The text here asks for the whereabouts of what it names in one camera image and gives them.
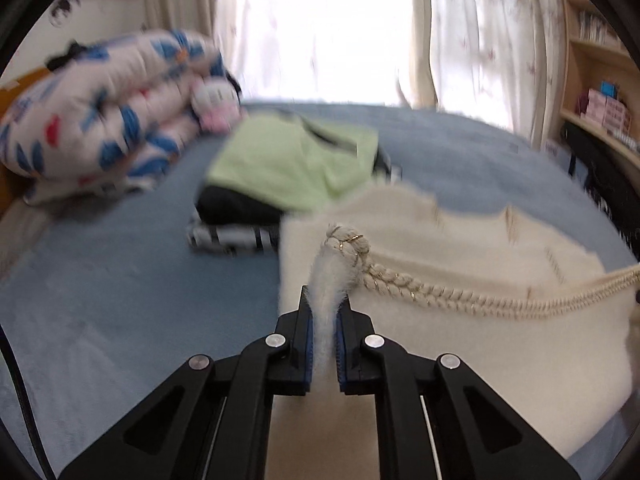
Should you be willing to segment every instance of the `blue blanket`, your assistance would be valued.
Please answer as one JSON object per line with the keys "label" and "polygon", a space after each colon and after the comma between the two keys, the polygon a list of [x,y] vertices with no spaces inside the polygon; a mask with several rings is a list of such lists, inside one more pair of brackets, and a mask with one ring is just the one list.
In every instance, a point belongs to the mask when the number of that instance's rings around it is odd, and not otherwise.
{"label": "blue blanket", "polygon": [[[584,192],[504,131],[427,110],[271,106],[375,127],[404,179],[445,208],[492,213],[511,203],[596,251],[607,270],[634,263]],[[154,192],[75,202],[0,284],[0,320],[56,472],[191,355],[232,355],[273,329],[276,256],[196,254],[186,243],[198,184],[222,142],[194,145]],[[4,367],[0,416],[35,463]],[[582,478],[597,478],[627,435],[617,416],[572,457]]]}

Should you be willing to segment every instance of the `green folded garment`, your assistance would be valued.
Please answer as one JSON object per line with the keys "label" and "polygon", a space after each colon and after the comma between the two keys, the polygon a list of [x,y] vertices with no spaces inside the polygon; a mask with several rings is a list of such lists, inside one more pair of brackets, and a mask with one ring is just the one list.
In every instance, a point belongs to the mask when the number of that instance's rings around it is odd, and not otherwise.
{"label": "green folded garment", "polygon": [[284,211],[312,211],[368,182],[377,152],[372,128],[260,112],[238,125],[206,184]]}

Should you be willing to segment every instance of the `silver screw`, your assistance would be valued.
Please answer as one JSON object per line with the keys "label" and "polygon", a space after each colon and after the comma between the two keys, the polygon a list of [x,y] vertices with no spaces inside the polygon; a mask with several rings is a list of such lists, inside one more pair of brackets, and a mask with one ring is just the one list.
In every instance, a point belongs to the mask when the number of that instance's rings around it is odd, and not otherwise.
{"label": "silver screw", "polygon": [[444,354],[440,358],[440,363],[449,370],[455,370],[460,366],[460,358],[453,354]]}
{"label": "silver screw", "polygon": [[378,334],[371,334],[364,338],[364,344],[370,348],[380,348],[385,343],[385,338]]}
{"label": "silver screw", "polygon": [[267,346],[271,348],[280,348],[284,343],[287,342],[287,338],[281,334],[271,334],[266,337],[264,340],[267,343]]}
{"label": "silver screw", "polygon": [[189,359],[189,366],[192,370],[204,370],[209,366],[210,360],[206,355],[194,355]]}

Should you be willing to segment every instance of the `plush toy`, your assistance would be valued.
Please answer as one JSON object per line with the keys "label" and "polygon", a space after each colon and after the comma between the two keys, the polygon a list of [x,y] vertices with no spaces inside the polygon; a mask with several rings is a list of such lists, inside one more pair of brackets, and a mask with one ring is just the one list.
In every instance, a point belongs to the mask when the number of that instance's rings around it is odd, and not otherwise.
{"label": "plush toy", "polygon": [[193,86],[191,106],[202,129],[213,134],[228,134],[242,119],[238,93],[223,77],[198,81]]}

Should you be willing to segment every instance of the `beige braided cord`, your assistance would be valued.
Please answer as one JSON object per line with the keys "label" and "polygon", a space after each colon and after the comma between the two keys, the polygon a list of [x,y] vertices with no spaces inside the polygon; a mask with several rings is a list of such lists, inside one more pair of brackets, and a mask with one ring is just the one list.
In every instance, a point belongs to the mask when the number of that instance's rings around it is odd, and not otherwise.
{"label": "beige braided cord", "polygon": [[340,251],[352,265],[362,268],[362,284],[383,296],[480,316],[545,319],[582,309],[640,282],[640,268],[633,267],[590,290],[551,300],[496,298],[462,288],[431,285],[409,274],[395,272],[369,257],[367,239],[353,228],[330,226],[325,245]]}

